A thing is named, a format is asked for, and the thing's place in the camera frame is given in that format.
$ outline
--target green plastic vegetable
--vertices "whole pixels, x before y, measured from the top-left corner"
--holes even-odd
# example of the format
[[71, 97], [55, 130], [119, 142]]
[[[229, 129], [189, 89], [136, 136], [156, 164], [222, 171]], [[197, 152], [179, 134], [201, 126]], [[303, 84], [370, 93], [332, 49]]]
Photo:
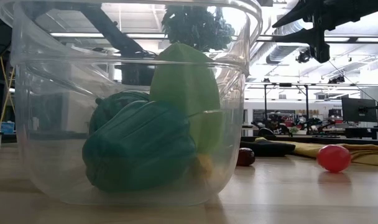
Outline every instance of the green plastic vegetable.
[[83, 146], [87, 178], [106, 192], [169, 184], [195, 157], [189, 120], [166, 102], [127, 105]]
[[190, 134], [199, 153], [209, 153], [221, 142], [223, 113], [219, 91], [208, 62], [212, 59], [185, 44], [172, 44], [157, 60], [196, 64], [158, 65], [150, 88], [150, 100], [166, 101], [190, 119]]
[[96, 130], [106, 124], [129, 103], [138, 100], [149, 101], [149, 95], [139, 91], [122, 91], [103, 100], [100, 98], [96, 99], [98, 107], [95, 109], [90, 120], [90, 134], [93, 134]]

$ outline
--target plastic container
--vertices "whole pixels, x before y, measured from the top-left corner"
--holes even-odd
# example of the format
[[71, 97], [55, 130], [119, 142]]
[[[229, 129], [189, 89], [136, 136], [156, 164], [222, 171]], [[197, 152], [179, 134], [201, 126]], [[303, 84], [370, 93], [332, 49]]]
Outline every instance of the plastic container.
[[[0, 0], [13, 26], [16, 129], [31, 180], [66, 203], [207, 201], [236, 165], [258, 3], [92, 2]], [[162, 26], [171, 6], [206, 8], [234, 35], [203, 54], [171, 47]]]

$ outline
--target table surface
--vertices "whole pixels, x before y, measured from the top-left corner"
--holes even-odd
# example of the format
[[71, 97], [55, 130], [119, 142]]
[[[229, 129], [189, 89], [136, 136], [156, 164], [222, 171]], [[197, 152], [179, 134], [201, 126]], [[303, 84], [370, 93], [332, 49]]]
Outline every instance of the table surface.
[[236, 168], [226, 188], [191, 207], [68, 205], [28, 179], [15, 144], [0, 150], [0, 223], [378, 223], [378, 167], [330, 174], [312, 159], [257, 158]]

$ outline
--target pink ball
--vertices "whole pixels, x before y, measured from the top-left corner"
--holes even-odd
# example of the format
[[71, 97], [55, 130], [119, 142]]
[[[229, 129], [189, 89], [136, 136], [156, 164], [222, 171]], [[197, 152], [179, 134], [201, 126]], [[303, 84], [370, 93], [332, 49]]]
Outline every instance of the pink ball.
[[322, 147], [316, 157], [320, 166], [330, 172], [341, 172], [351, 163], [351, 153], [342, 146]]

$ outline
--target computer monitor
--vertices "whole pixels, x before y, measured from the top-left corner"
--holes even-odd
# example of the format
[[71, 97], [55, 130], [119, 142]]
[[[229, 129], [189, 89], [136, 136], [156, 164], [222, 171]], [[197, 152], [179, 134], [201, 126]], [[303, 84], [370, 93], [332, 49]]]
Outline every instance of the computer monitor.
[[377, 122], [376, 101], [367, 99], [342, 98], [345, 121]]

